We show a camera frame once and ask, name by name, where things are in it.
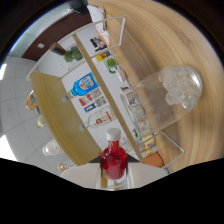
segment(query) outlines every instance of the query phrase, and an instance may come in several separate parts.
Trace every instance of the light fixture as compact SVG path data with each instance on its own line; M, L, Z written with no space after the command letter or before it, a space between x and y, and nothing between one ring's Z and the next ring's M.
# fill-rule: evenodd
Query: light fixture
M39 48L43 48L45 45L44 44L42 44L42 43L39 43L38 45L37 45L37 47L39 47Z
M1 66L1 69L0 69L0 80L3 79L3 76L4 76L4 73L5 73L6 66L7 66L7 64L3 64L3 65Z

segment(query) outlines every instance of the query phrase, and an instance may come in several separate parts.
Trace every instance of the clear glass container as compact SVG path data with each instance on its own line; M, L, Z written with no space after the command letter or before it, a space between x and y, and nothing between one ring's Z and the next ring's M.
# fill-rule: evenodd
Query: clear glass container
M43 153L45 156L53 156L58 155L60 153L64 153L62 148L58 145L55 139L48 142L46 146L43 147Z
M79 125L79 130L84 131L88 127L98 128L116 119L117 117L114 114L114 111L112 110L110 105L108 105L108 106L102 107L102 109L97 110L95 113L91 114L86 123Z
M121 100L141 137L160 131L189 113L202 92L197 71L171 66L149 75L121 94Z

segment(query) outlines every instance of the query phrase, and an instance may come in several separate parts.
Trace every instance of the product package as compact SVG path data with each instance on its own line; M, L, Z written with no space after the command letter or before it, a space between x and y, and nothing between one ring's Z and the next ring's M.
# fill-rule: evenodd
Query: product package
M90 104L89 106L85 107L84 110L86 113L90 112L91 110L95 109L97 105L95 103Z
M95 100L95 103L96 103L96 105L97 105L98 107L101 107L101 106L103 106L104 104L106 104L107 101L106 101L106 99L105 99L104 96L101 96L100 98L98 98L98 99Z
M37 107L37 102L36 102L33 90L27 97L25 104L26 104L26 108L29 110L34 110Z
M79 102L81 103L82 106L87 105L91 101L93 101L93 98L91 97L90 93L87 93L86 95L84 95L79 99Z
M107 51L107 52L104 52L102 54L97 55L96 58L100 62L100 61L104 60L105 58L107 58L109 56L110 56L110 52Z
M95 76L90 72L89 74L85 75L81 79L77 80L74 83L73 88L62 97L63 102L67 102L74 97L84 96L85 94L89 93L93 89L99 87Z
M100 90L99 87L94 89L94 90L92 90L89 94L90 94L92 99L96 99L99 96L103 95L103 93L102 93L102 91Z

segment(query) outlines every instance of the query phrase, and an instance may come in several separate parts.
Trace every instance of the label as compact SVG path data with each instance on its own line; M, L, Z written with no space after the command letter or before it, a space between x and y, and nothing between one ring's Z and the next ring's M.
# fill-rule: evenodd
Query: label
M91 78L91 76L86 76L85 78L83 78L82 80L80 80L79 82L79 87L80 89L83 89L83 90L87 90L89 88L91 88L92 86L94 86L94 82Z
M121 93L125 92L128 89L129 89L129 87L127 87L127 86L121 86L120 87Z
M98 111L96 116L98 117L96 126L103 126L117 119L112 109L109 110L108 108Z
M91 95L91 97L92 97L93 99L96 99L97 97L99 97L99 96L102 95L102 91L101 91L100 88L98 87L98 88L92 90L92 91L90 92L90 95Z
M97 104L98 107L101 107L102 105L106 104L107 101L106 101L105 97L102 96L102 97L96 99L95 103Z
M86 113L88 113L89 111L93 110L94 108L96 108L96 105L95 105L95 103L92 103L88 107L85 107L84 110Z
M86 95L84 95L79 99L79 102L81 103L82 106L87 105L91 101L93 101L93 99L89 93L87 93Z
M146 118L138 120L138 127L142 132L147 132L151 130L151 125Z
M145 111L140 104L131 106L131 111L137 120L143 119L145 116Z

